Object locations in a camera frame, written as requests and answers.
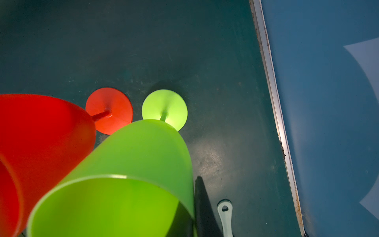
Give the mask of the red wine glass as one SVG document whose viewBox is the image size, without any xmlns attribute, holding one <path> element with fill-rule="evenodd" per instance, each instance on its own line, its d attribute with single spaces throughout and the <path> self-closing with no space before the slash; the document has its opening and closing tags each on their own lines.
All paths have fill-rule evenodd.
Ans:
<svg viewBox="0 0 379 237">
<path fill-rule="evenodd" d="M 1 95 L 1 236 L 26 228 L 36 203 L 92 151 L 96 133 L 133 120 L 128 97 L 114 88 L 89 96 L 84 108 L 36 94 Z"/>
</svg>

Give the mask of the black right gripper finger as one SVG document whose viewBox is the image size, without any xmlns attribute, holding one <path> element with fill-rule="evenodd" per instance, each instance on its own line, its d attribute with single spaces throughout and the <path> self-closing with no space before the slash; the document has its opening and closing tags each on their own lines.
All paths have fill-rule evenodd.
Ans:
<svg viewBox="0 0 379 237">
<path fill-rule="evenodd" d="M 194 203 L 197 236 L 221 237 L 222 232 L 216 222 L 212 205 L 201 176 L 198 176 L 195 180 Z"/>
</svg>

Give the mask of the green wine glass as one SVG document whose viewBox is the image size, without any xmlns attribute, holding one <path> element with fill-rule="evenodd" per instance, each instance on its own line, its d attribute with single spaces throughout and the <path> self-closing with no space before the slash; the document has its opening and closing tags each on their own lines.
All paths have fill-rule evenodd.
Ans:
<svg viewBox="0 0 379 237">
<path fill-rule="evenodd" d="M 194 237 L 184 99 L 161 89 L 36 204 L 30 237 Z"/>
</svg>

